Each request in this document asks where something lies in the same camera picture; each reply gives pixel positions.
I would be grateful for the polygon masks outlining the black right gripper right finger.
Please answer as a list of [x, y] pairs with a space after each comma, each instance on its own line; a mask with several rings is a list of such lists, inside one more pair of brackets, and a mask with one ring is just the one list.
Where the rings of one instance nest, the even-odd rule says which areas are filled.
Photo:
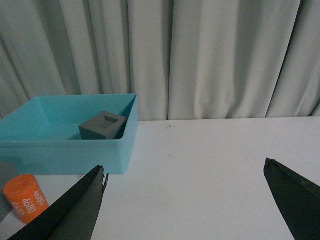
[[267, 158], [264, 177], [295, 240], [320, 238], [320, 186]]

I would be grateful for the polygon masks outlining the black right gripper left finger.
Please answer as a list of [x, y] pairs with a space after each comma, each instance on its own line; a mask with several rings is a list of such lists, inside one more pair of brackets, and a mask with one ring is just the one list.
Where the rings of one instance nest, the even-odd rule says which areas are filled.
[[98, 165], [27, 224], [11, 240], [90, 240], [99, 216], [108, 174]]

